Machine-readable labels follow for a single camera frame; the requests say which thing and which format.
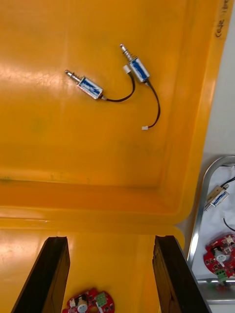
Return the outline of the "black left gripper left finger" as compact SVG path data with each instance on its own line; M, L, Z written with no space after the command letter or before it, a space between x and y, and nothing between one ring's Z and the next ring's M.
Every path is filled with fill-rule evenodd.
M11 312L60 313L69 269L67 237L47 238Z

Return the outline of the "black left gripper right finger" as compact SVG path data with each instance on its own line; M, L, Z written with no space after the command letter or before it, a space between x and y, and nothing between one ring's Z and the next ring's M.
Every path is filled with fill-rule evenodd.
M174 236L155 237L152 264L161 312L211 312Z

